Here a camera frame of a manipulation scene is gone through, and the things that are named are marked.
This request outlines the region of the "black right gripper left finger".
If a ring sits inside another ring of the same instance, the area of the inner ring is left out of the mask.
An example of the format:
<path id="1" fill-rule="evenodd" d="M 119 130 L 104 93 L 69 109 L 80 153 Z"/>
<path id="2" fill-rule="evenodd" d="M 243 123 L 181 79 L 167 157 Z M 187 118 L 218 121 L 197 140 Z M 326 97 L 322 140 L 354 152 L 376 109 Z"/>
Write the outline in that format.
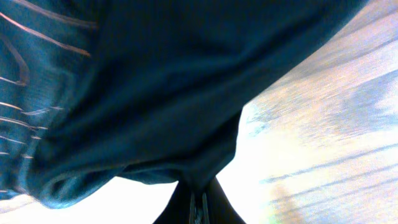
<path id="1" fill-rule="evenodd" d="M 195 194 L 185 182 L 179 182 L 154 224 L 193 224 L 194 216 Z"/>

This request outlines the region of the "black orange-patterned shirt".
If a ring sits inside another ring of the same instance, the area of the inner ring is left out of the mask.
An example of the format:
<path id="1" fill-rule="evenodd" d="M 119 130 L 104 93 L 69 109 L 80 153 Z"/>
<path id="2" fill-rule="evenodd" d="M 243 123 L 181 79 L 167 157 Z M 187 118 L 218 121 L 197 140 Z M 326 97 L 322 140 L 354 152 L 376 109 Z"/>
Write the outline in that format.
<path id="1" fill-rule="evenodd" d="M 357 0 L 1 1 L 1 198 L 66 208 L 113 177 L 198 192 L 246 103 Z"/>

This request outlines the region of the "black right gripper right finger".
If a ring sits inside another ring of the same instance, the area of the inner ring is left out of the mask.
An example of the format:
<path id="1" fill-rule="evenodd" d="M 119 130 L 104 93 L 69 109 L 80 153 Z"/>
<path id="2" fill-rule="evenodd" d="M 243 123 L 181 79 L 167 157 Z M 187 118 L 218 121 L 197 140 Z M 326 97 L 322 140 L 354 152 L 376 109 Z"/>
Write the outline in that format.
<path id="1" fill-rule="evenodd" d="M 201 199 L 204 224 L 246 224 L 230 204 L 216 177 L 205 187 Z"/>

